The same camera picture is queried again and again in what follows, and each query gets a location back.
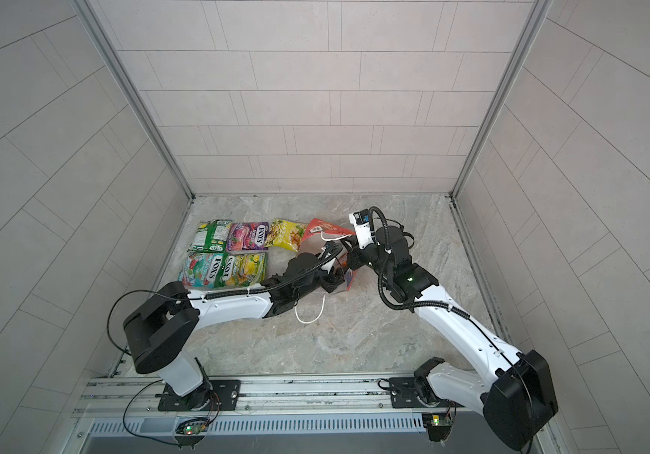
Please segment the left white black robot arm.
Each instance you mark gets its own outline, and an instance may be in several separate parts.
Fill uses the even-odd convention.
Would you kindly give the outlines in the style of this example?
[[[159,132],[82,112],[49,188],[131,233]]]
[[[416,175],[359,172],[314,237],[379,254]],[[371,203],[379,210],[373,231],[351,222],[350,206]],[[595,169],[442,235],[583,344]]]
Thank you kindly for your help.
[[[332,291],[344,282],[334,265],[336,247],[320,255],[304,253],[288,262],[285,273],[248,288],[195,291],[180,281],[152,291],[123,321],[134,369],[156,375],[175,395],[194,393],[206,381],[203,367],[184,351],[194,331],[238,320],[277,317],[296,308],[316,289]]]

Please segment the teal snack packet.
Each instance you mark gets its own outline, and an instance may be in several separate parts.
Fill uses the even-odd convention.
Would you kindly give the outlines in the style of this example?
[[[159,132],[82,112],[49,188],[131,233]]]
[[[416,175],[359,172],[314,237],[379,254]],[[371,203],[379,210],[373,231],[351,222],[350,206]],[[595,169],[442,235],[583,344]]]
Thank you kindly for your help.
[[[190,253],[183,263],[179,280],[186,287],[218,288],[228,257],[227,253]]]

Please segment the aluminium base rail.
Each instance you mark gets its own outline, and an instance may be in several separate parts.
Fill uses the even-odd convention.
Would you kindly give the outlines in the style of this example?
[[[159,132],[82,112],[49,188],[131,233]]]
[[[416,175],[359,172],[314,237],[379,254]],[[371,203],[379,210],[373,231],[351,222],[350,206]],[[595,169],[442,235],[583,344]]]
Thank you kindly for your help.
[[[242,382],[235,410],[226,415],[316,414],[317,412],[394,412],[389,395],[377,386],[379,378],[415,378],[412,374],[345,374],[313,376],[212,376]],[[73,406],[75,417],[174,415],[159,412],[159,395],[166,383],[148,378],[91,380]]]

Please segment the right circuit board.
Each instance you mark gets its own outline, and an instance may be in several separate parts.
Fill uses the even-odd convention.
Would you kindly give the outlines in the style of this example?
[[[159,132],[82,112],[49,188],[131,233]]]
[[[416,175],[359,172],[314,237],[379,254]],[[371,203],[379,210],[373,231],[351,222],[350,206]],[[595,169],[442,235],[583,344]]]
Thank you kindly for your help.
[[[421,419],[430,442],[442,443],[449,438],[454,425],[451,414],[422,414]]]

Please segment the aluminium corner post left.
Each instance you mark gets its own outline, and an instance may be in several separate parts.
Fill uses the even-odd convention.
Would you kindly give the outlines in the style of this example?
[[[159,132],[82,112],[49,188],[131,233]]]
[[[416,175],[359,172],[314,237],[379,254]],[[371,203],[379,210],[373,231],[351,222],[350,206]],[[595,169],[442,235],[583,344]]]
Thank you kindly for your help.
[[[170,168],[191,204],[196,198],[196,195],[193,193],[190,185],[188,185],[173,153],[171,153],[171,149],[166,144],[158,126],[155,124],[149,109],[145,106],[139,90],[135,87],[128,72],[126,72],[122,60],[114,49],[111,40],[107,37],[92,5],[90,5],[89,1],[81,0],[72,0],[71,4],[81,20],[84,29],[88,32],[90,39],[92,39],[92,43],[95,45],[107,68],[109,68],[111,76],[128,101],[132,112],[139,120],[154,148],[160,153],[166,165]]]

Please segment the aluminium corner post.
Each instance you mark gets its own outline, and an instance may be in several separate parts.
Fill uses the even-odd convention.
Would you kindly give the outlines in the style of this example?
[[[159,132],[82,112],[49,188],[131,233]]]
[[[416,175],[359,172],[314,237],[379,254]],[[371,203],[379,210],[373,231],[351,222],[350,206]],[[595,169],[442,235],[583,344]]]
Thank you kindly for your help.
[[[193,193],[190,185],[188,185],[173,153],[171,153],[171,149],[166,144],[158,126],[155,124],[149,109],[145,106],[139,90],[135,87],[128,72],[126,72],[122,60],[114,49],[111,40],[107,37],[92,5],[90,5],[89,1],[81,0],[72,0],[71,4],[81,20],[84,29],[88,32],[90,39],[92,39],[92,43],[95,45],[107,68],[109,68],[111,76],[128,101],[132,112],[139,120],[154,148],[160,153],[166,165],[170,168],[191,204],[196,198],[196,195]]]
[[[508,98],[508,94],[510,94],[510,90],[512,90],[512,86],[516,82],[544,20],[546,20],[550,5],[550,0],[537,0],[533,2],[527,15],[525,26],[518,37],[512,54],[510,54],[510,59],[497,85],[489,109],[477,131],[476,138],[474,138],[474,143],[467,155],[464,167],[459,177],[457,177],[457,182],[451,192],[451,199],[454,201],[457,200],[466,187],[467,180],[476,166],[476,161],[487,142],[491,129]]]

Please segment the left green circuit board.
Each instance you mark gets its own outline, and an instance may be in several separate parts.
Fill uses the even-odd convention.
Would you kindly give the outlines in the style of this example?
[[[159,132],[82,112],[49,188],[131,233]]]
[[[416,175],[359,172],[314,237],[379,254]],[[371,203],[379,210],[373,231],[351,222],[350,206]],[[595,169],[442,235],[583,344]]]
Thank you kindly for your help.
[[[189,419],[179,423],[175,430],[177,436],[202,436],[209,426],[210,420],[206,417]]]

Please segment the lime yellow snack packet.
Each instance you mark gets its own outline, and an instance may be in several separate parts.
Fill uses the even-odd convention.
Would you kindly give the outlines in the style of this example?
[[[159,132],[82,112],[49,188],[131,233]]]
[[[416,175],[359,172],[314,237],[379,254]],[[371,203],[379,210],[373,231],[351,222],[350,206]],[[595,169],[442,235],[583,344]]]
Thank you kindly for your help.
[[[228,255],[218,278],[221,288],[241,288],[259,284],[266,275],[267,253]]]

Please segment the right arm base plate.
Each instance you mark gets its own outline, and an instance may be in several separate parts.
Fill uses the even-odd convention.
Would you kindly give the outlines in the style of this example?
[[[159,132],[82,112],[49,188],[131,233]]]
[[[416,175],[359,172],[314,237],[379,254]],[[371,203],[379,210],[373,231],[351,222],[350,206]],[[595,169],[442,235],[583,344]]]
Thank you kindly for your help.
[[[426,401],[417,392],[415,378],[379,378],[377,386],[385,391],[390,398],[393,409],[451,409],[461,408],[461,405],[450,401],[434,398]]]

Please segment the aluminium corner post right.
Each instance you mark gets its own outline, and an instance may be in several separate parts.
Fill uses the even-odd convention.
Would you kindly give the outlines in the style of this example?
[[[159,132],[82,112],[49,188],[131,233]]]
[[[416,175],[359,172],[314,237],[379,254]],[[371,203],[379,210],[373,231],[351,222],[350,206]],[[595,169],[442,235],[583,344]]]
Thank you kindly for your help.
[[[457,182],[451,192],[451,199],[454,201],[457,200],[466,187],[467,180],[476,166],[476,161],[487,142],[491,129],[508,98],[508,94],[510,94],[510,90],[512,90],[512,86],[516,82],[544,20],[546,20],[550,5],[550,0],[537,0],[533,2],[527,15],[525,26],[518,37],[512,54],[510,54],[510,59],[497,85],[489,109],[477,131],[476,138],[474,138],[474,143],[467,155],[464,167],[459,177],[457,177]]]

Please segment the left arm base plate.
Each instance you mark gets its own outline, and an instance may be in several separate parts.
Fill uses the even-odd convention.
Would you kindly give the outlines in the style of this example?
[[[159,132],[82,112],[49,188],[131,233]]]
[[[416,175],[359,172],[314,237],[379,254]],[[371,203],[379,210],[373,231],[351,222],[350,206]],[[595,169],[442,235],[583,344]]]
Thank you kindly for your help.
[[[242,382],[236,379],[215,379],[202,384],[190,395],[179,396],[166,384],[159,395],[159,412],[203,412],[204,410],[235,410]]]

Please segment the yellow green snack packet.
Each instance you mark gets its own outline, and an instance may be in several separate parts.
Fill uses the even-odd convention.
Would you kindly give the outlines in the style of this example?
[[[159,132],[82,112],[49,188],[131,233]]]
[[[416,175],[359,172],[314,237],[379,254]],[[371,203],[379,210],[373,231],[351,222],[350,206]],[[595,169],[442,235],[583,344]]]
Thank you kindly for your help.
[[[304,223],[287,221],[286,219],[274,219],[270,223],[266,237],[266,248],[281,247],[288,251],[298,253],[302,237],[307,225]]]

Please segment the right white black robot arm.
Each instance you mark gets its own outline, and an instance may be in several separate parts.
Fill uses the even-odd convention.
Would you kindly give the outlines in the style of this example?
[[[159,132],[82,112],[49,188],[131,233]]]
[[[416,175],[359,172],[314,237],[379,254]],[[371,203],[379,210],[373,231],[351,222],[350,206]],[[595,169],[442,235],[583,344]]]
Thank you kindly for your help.
[[[388,308],[419,316],[472,365],[466,372],[429,359],[415,374],[421,397],[449,400],[477,412],[506,446],[528,448],[559,410],[546,359],[502,340],[459,305],[435,276],[412,260],[397,227],[355,226],[348,263],[355,269],[371,268]]]

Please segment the red paper gift bag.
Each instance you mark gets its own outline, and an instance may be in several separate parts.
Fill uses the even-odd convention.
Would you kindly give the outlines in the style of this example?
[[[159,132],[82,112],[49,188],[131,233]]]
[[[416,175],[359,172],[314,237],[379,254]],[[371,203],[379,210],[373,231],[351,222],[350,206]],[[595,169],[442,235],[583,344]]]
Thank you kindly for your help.
[[[355,279],[355,272],[351,271],[348,266],[348,249],[344,241],[350,245],[349,239],[355,239],[355,232],[353,230],[332,224],[328,221],[323,221],[322,219],[312,219],[304,229],[298,255],[311,253],[316,257],[320,257],[325,251],[325,248],[331,244],[341,246],[342,250],[339,252],[337,259],[330,265],[330,274],[328,275],[329,278],[336,280],[337,285],[332,291],[318,286],[310,294],[300,298],[300,301],[295,306],[296,318],[300,323],[304,325],[315,323],[323,314],[327,299],[331,299],[338,293],[350,290],[353,279]],[[317,317],[310,321],[305,321],[300,317],[300,314],[298,314],[298,308],[300,306],[305,306],[306,316],[313,315],[314,312],[310,311],[310,308],[313,308],[317,301],[320,302],[320,310]]]

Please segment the purple snack packet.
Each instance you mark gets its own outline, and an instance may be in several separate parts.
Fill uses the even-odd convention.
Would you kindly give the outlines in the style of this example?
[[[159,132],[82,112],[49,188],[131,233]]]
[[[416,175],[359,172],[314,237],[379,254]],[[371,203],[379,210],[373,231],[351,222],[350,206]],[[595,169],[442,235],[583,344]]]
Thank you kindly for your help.
[[[234,223],[230,227],[226,251],[239,253],[266,249],[269,227],[269,223],[265,221]]]

